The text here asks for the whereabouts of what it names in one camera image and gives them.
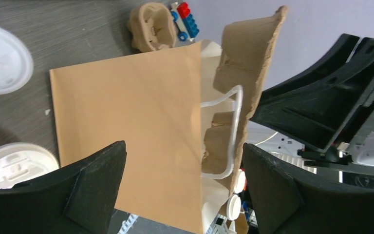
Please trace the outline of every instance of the cardboard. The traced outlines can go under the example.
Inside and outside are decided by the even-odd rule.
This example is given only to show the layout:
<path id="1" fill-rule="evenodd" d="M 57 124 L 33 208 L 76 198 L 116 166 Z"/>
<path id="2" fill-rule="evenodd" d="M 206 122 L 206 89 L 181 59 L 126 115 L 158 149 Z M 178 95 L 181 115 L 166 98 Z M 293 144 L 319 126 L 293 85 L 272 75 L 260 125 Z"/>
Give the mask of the cardboard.
<path id="1" fill-rule="evenodd" d="M 223 31 L 222 56 L 214 79 L 214 88 L 227 93 L 234 86 L 243 86 L 243 105 L 236 138 L 234 171 L 218 180 L 233 193 L 234 182 L 242 161 L 247 124 L 254 115 L 270 65 L 276 39 L 286 17 L 287 7 L 280 7 L 271 16 L 235 22 Z M 226 168 L 227 145 L 233 112 L 216 113 L 212 127 L 204 137 L 206 147 L 202 162 L 205 173 L 220 174 Z"/>
<path id="2" fill-rule="evenodd" d="M 132 47 L 141 52 L 175 47 L 173 17 L 162 3 L 148 2 L 131 10 L 127 28 L 132 33 Z"/>
<path id="3" fill-rule="evenodd" d="M 192 233 L 203 232 L 200 50 L 196 43 L 50 71 L 61 166 L 125 140 L 115 208 Z"/>
<path id="4" fill-rule="evenodd" d="M 223 204 L 223 206 L 220 208 L 218 214 L 220 214 L 224 217 L 227 217 L 227 202 L 225 204 Z M 243 207 L 240 210 L 239 217 L 236 220 L 234 220 L 234 222 L 235 222 L 235 227 L 236 227 L 236 233 L 237 234 L 247 234 L 247 232 L 249 231 L 249 226 L 247 224 L 246 214 L 244 212 Z M 226 225 L 228 227 L 230 227 L 230 224 L 231 224 L 231 221 L 227 220 Z"/>

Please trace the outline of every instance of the desk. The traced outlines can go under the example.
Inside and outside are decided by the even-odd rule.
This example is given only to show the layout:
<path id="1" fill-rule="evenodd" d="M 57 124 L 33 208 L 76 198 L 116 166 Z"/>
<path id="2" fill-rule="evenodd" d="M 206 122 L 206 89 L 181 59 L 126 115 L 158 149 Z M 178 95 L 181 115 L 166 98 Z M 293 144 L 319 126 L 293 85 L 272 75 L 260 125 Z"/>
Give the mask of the desk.
<path id="1" fill-rule="evenodd" d="M 30 142 L 58 157 L 48 71 L 137 53 L 125 25 L 130 10 L 144 2 L 0 0 L 0 27 L 25 43 L 35 64 L 24 87 L 0 96 L 0 145 Z M 175 233 L 165 226 L 159 230 Z"/>

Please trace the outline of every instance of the white paper bag handle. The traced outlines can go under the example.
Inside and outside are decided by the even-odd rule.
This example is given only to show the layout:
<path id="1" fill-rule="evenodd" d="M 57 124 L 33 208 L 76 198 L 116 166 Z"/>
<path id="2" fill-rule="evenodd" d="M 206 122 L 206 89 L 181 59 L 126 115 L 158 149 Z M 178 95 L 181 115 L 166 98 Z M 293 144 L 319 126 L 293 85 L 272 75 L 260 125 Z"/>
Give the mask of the white paper bag handle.
<path id="1" fill-rule="evenodd" d="M 230 140 L 227 148 L 227 166 L 221 174 L 208 174 L 202 173 L 203 177 L 210 179 L 224 179 L 233 172 L 234 166 L 234 148 L 236 145 L 237 128 L 239 126 L 240 111 L 242 110 L 243 103 L 243 87 L 241 85 L 234 86 L 230 91 L 214 101 L 207 101 L 201 103 L 201 108 L 215 106 L 225 101 L 232 95 L 236 94 L 236 107 L 233 114 L 233 122 L 231 124 Z"/>

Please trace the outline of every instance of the blue lego brick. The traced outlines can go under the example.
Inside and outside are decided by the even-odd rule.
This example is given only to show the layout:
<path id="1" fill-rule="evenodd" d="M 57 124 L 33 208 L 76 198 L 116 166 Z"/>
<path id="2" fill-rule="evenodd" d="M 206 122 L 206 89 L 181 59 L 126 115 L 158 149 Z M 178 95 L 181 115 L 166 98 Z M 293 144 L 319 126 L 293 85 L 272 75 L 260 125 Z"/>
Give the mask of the blue lego brick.
<path id="1" fill-rule="evenodd" d="M 183 19 L 183 23 L 191 38 L 195 38 L 197 34 L 199 34 L 200 30 L 197 28 L 196 21 L 194 20 L 192 14 L 188 15 L 185 19 Z"/>

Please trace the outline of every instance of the white plastic lid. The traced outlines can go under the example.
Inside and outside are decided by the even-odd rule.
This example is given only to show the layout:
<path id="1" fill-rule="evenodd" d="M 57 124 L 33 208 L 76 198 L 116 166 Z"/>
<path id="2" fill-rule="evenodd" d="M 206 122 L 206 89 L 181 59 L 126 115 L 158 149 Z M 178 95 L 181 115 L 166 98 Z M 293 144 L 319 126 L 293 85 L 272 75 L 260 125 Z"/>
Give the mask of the white plastic lid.
<path id="1" fill-rule="evenodd" d="M 237 176 L 236 184 L 233 187 L 233 191 L 235 194 L 241 193 L 246 186 L 246 174 L 244 171 L 239 169 L 239 174 Z"/>
<path id="2" fill-rule="evenodd" d="M 29 143 L 0 146 L 0 189 L 59 169 L 58 161 L 46 149 Z"/>
<path id="3" fill-rule="evenodd" d="M 239 196 L 234 194 L 227 201 L 227 210 L 226 210 L 227 219 L 231 221 L 236 220 L 240 215 L 241 208 L 242 208 L 242 200 L 240 199 Z"/>
<path id="4" fill-rule="evenodd" d="M 16 36 L 0 28 L 0 95 L 25 85 L 32 76 L 31 53 Z"/>

